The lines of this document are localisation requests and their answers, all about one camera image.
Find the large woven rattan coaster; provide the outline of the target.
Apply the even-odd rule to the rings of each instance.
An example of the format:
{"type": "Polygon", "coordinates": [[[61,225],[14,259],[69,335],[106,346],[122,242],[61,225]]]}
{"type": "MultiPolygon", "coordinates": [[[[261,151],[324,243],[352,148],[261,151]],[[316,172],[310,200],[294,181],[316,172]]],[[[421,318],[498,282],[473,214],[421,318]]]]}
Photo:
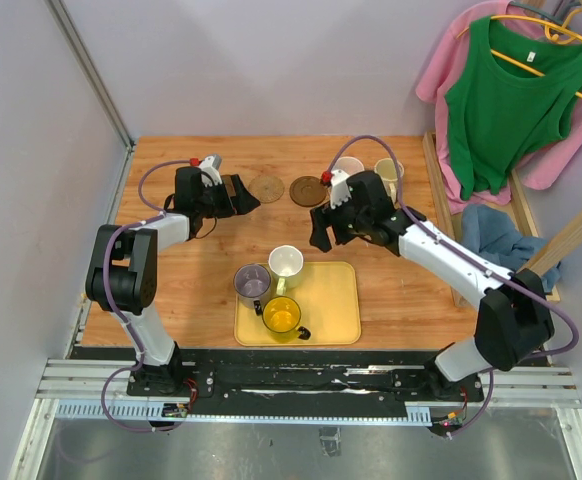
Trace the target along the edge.
{"type": "Polygon", "coordinates": [[[248,190],[261,203],[268,204],[279,200],[285,187],[277,176],[259,175],[249,183],[248,190]]]}

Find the white green-handled mug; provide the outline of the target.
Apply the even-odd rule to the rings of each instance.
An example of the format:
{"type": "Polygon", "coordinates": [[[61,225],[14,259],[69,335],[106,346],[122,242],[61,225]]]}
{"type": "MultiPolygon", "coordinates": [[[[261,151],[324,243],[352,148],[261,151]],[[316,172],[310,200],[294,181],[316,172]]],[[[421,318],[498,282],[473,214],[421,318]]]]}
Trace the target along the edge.
{"type": "Polygon", "coordinates": [[[276,295],[284,296],[300,284],[304,257],[296,247],[281,245],[271,251],[268,266],[275,280],[276,295]]]}

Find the brown wooden coaster top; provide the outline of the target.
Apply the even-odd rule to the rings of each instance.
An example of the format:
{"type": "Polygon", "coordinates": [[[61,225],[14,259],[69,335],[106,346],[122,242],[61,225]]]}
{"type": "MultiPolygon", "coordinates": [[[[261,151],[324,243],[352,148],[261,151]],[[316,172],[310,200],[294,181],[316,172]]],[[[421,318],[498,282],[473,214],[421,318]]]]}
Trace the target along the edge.
{"type": "Polygon", "coordinates": [[[324,201],[327,188],[317,177],[301,176],[291,183],[289,195],[291,200],[299,206],[314,207],[324,201]]]}

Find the brown wooden coaster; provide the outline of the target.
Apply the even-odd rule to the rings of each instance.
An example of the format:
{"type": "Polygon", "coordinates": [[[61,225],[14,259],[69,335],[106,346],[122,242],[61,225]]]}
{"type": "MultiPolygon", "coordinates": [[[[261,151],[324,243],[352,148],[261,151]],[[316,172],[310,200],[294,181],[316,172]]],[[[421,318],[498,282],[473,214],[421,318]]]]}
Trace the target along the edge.
{"type": "Polygon", "coordinates": [[[314,207],[324,201],[327,188],[317,177],[301,176],[291,183],[289,195],[291,200],[299,206],[314,207]]]}
{"type": "Polygon", "coordinates": [[[235,193],[235,188],[234,188],[233,181],[232,181],[232,176],[231,175],[223,175],[222,180],[223,180],[224,186],[226,188],[227,195],[229,197],[235,196],[236,193],[235,193]]]}

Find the pink white mug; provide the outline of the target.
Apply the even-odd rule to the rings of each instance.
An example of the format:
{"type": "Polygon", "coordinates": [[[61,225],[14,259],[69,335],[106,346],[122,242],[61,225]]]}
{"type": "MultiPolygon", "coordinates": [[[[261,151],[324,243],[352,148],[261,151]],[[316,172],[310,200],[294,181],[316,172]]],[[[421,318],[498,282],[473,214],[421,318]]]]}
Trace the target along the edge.
{"type": "Polygon", "coordinates": [[[341,170],[347,175],[352,176],[365,170],[364,164],[352,156],[341,156],[334,163],[333,170],[341,170]]]}

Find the purple grey mug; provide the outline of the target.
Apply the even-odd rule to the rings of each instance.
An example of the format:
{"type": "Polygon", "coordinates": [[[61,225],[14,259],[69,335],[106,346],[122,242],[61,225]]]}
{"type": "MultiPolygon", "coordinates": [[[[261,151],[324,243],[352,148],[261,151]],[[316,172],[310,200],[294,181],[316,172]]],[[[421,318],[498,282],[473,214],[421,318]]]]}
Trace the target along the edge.
{"type": "Polygon", "coordinates": [[[240,304],[261,316],[271,298],[269,271],[260,264],[244,265],[236,272],[233,285],[240,304]]]}

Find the cream beige mug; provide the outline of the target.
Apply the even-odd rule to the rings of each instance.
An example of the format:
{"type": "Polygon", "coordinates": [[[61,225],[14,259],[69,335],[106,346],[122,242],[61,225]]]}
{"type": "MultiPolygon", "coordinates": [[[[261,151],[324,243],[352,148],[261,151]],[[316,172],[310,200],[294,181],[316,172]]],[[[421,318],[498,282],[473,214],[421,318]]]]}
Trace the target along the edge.
{"type": "Polygon", "coordinates": [[[390,157],[380,159],[374,172],[381,178],[384,188],[394,204],[397,203],[399,183],[403,180],[404,167],[401,162],[394,163],[390,157]]]}

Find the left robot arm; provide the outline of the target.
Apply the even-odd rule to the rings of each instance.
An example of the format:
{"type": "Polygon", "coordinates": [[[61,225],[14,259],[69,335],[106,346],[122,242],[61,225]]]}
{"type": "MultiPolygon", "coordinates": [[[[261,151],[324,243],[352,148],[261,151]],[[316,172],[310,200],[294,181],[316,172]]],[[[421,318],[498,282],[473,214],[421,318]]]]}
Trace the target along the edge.
{"type": "Polygon", "coordinates": [[[157,214],[99,227],[87,271],[87,298],[116,317],[135,349],[130,394],[171,396],[189,384],[181,351],[155,306],[159,253],[198,237],[206,219],[246,215],[261,205],[237,175],[182,166],[157,214]]]}

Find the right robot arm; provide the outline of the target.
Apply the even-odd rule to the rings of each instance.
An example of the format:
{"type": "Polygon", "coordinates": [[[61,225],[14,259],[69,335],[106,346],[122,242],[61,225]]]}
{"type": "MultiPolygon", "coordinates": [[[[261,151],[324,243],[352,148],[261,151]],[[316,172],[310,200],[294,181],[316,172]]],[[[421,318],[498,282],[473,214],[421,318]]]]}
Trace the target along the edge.
{"type": "Polygon", "coordinates": [[[311,209],[310,243],[322,252],[359,238],[411,261],[444,281],[477,311],[474,334],[439,351],[425,365],[424,387],[437,400],[489,369],[509,371],[554,334],[541,278],[512,272],[451,240],[424,215],[398,208],[380,177],[364,171],[329,176],[329,199],[311,209]]]}

